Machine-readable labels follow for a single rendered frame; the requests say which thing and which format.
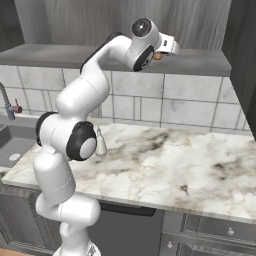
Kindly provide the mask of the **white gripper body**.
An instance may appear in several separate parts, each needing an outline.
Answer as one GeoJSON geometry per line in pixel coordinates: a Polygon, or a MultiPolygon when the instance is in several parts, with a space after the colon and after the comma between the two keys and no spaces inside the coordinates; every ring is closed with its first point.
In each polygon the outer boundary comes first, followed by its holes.
{"type": "Polygon", "coordinates": [[[169,53],[172,55],[178,55],[180,47],[173,36],[169,37],[169,42],[170,42],[170,47],[171,47],[169,53]]]}

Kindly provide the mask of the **dark tall cabinet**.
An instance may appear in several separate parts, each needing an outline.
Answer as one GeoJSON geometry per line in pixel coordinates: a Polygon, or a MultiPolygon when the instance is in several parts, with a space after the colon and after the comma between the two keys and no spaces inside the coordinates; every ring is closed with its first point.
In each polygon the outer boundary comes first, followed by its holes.
{"type": "Polygon", "coordinates": [[[230,80],[256,140],[256,0],[232,0],[222,52],[230,80]]]}

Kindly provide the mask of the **white soap dispenser bottle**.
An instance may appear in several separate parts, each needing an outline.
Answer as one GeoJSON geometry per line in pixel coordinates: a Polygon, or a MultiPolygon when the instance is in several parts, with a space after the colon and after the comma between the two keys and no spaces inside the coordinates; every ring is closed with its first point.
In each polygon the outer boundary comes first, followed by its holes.
{"type": "Polygon", "coordinates": [[[98,157],[105,157],[107,154],[107,146],[100,128],[97,129],[97,147],[95,153],[98,157]]]}

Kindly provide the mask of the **grey metal tap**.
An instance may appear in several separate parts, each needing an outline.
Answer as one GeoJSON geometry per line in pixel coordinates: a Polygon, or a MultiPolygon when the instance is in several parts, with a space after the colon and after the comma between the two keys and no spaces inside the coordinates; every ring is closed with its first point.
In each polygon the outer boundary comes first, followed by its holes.
{"type": "Polygon", "coordinates": [[[14,115],[14,107],[11,105],[7,92],[5,90],[4,85],[0,82],[0,92],[2,93],[2,97],[5,103],[5,109],[6,109],[6,113],[7,116],[10,120],[14,120],[15,119],[15,115],[14,115]]]}

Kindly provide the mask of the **grey sink basin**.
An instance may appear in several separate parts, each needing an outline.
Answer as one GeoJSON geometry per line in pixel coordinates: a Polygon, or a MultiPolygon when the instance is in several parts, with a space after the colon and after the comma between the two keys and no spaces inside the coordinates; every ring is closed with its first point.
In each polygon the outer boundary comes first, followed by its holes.
{"type": "Polygon", "coordinates": [[[34,128],[3,125],[0,128],[0,167],[12,168],[35,143],[34,128]]]}

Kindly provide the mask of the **grey drawer front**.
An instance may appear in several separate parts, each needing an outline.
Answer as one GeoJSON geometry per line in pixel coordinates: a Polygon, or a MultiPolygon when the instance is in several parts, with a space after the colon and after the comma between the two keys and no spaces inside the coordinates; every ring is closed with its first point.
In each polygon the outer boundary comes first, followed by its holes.
{"type": "Polygon", "coordinates": [[[183,230],[207,236],[256,244],[256,224],[190,214],[187,215],[184,220],[183,230]],[[234,231],[234,235],[232,236],[227,233],[229,227],[234,231]]]}

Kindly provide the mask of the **dark grey dishwasher front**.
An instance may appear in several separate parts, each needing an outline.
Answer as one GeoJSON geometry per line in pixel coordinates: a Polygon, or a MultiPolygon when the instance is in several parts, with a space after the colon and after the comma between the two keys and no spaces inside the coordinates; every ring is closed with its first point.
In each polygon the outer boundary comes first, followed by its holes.
{"type": "MultiPolygon", "coordinates": [[[[106,201],[100,203],[142,207],[106,201]]],[[[98,221],[88,228],[88,232],[102,256],[158,256],[162,223],[163,211],[159,209],[155,209],[152,217],[101,209],[98,221]]]]}

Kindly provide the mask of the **grey base cupboard door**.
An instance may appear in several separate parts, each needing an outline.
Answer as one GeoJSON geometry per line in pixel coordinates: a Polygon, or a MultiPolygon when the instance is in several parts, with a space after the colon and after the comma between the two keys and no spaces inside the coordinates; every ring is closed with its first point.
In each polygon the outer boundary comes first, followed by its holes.
{"type": "Polygon", "coordinates": [[[34,256],[52,256],[60,247],[60,223],[36,212],[39,194],[33,189],[0,185],[1,246],[34,256]]]}
{"type": "Polygon", "coordinates": [[[159,256],[256,256],[256,247],[223,240],[163,233],[159,256]],[[171,249],[167,247],[169,241],[173,245],[171,249]]]}

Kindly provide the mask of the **grey wood wall cabinet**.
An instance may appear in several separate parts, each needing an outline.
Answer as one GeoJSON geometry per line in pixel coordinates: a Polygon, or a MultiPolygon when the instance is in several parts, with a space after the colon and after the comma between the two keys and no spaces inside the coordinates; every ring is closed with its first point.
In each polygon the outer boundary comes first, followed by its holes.
{"type": "Polygon", "coordinates": [[[78,68],[113,32],[151,19],[175,37],[174,68],[201,61],[229,69],[221,53],[231,0],[0,0],[0,63],[78,68]]]}

